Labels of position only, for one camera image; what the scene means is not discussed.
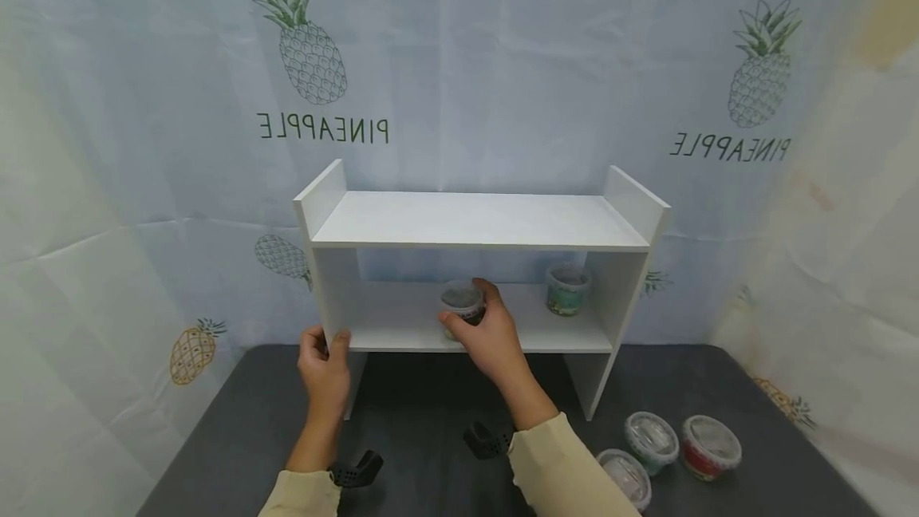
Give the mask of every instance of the plastic container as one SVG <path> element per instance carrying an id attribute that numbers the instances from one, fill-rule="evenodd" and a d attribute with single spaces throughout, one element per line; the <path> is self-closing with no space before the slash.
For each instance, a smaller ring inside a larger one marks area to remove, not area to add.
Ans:
<path id="1" fill-rule="evenodd" d="M 440 306 L 474 326 L 482 323 L 482 318 L 485 317 L 485 297 L 482 290 L 468 280 L 444 283 L 440 288 Z M 444 333 L 450 340 L 456 341 L 450 330 L 444 328 Z"/>
<path id="2" fill-rule="evenodd" d="M 670 424 L 653 413 L 636 412 L 626 420 L 626 440 L 649 476 L 676 461 L 680 440 Z"/>
<path id="3" fill-rule="evenodd" d="M 622 489 L 637 511 L 651 503 L 651 477 L 634 457 L 621 449 L 606 449 L 597 455 L 597 463 Z"/>
<path id="4" fill-rule="evenodd" d="M 546 271 L 546 306 L 563 316 L 576 316 L 590 290 L 590 273 L 586 268 L 562 262 Z"/>
<path id="5" fill-rule="evenodd" d="M 728 426 L 707 415 L 683 423 L 683 462 L 703 481 L 714 481 L 741 463 L 741 442 Z"/>

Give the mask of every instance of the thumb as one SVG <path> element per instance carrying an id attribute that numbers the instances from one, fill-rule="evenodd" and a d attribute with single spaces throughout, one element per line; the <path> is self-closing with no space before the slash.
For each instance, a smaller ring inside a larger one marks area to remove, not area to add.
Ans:
<path id="1" fill-rule="evenodd" d="M 469 339 L 469 335 L 474 326 L 467 324 L 465 319 L 449 311 L 440 312 L 437 314 L 437 319 L 440 319 L 440 323 L 444 324 L 444 327 L 453 334 L 453 337 L 455 337 L 459 343 L 462 343 L 463 346 L 466 345 L 466 340 Z"/>
<path id="2" fill-rule="evenodd" d="M 351 345 L 351 331 L 339 330 L 329 346 L 329 362 L 337 367 L 347 367 L 347 349 Z"/>

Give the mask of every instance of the black clip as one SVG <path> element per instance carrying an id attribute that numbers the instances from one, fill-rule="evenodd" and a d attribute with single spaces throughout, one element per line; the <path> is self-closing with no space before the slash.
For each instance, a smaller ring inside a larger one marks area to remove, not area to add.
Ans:
<path id="1" fill-rule="evenodd" d="M 332 472 L 332 481 L 338 487 L 367 487 L 377 478 L 382 467 L 383 458 L 380 454 L 368 449 L 356 467 L 337 461 L 329 471 Z"/>
<path id="2" fill-rule="evenodd" d="M 462 439 L 476 459 L 494 459 L 506 455 L 511 448 L 511 435 L 501 433 L 495 436 L 480 421 L 473 421 L 462 433 Z"/>

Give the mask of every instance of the white shelf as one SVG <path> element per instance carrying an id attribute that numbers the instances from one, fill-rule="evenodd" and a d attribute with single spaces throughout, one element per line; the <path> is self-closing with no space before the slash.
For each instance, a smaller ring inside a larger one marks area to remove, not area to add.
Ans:
<path id="1" fill-rule="evenodd" d="M 498 286 L 527 353 L 611 353 L 612 344 L 590 307 L 561 318 L 546 308 L 545 286 Z M 462 352 L 437 321 L 439 283 L 363 282 L 362 311 L 351 325 L 357 352 Z"/>
<path id="2" fill-rule="evenodd" d="M 327 337 L 352 331 L 347 410 L 369 353 L 464 351 L 437 321 L 440 285 L 365 282 L 359 249 L 585 251 L 593 285 L 578 316 L 552 314 L 543 285 L 500 289 L 524 352 L 564 356 L 590 420 L 669 209 L 615 166 L 607 168 L 598 195 L 508 195 L 349 190 L 344 162 L 333 161 L 294 198 L 294 210 L 322 329 Z"/>
<path id="3" fill-rule="evenodd" d="M 313 247 L 648 251 L 603 196 L 347 191 Z"/>

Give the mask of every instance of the container lid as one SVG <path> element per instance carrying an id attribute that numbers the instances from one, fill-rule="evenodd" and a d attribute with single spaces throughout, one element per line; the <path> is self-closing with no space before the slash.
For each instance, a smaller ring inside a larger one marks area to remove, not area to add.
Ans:
<path id="1" fill-rule="evenodd" d="M 484 296 L 472 282 L 457 280 L 445 283 L 440 290 L 440 301 L 456 310 L 472 310 L 484 304 Z"/>
<path id="2" fill-rule="evenodd" d="M 550 282 L 556 281 L 575 290 L 590 286 L 590 271 L 573 263 L 561 262 L 551 265 L 546 274 Z"/>
<path id="3" fill-rule="evenodd" d="M 679 438 L 670 424 L 648 412 L 635 412 L 626 420 L 626 439 L 643 457 L 670 464 L 680 451 Z"/>
<path id="4" fill-rule="evenodd" d="M 683 423 L 683 437 L 708 461 L 721 469 L 741 463 L 741 442 L 728 426 L 707 415 L 694 415 Z"/>
<path id="5" fill-rule="evenodd" d="M 651 477 L 637 459 L 621 449 L 600 451 L 597 462 L 638 511 L 651 503 Z"/>

